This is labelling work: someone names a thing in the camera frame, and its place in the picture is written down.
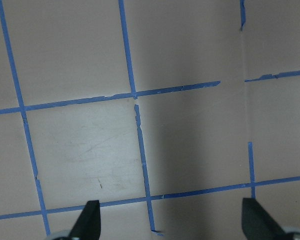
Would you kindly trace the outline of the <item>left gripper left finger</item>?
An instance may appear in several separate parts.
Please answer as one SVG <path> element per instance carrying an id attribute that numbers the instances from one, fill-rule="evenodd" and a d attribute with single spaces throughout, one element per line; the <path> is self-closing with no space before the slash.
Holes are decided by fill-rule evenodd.
<path id="1" fill-rule="evenodd" d="M 86 203 L 68 238 L 99 238 L 101 236 L 101 211 L 98 200 Z"/>

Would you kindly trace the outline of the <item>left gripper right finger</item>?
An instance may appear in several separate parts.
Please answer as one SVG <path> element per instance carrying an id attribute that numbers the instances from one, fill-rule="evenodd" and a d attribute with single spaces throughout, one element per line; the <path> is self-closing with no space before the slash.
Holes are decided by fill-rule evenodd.
<path id="1" fill-rule="evenodd" d="M 241 228 L 246 237 L 289 236 L 254 198 L 242 199 Z"/>

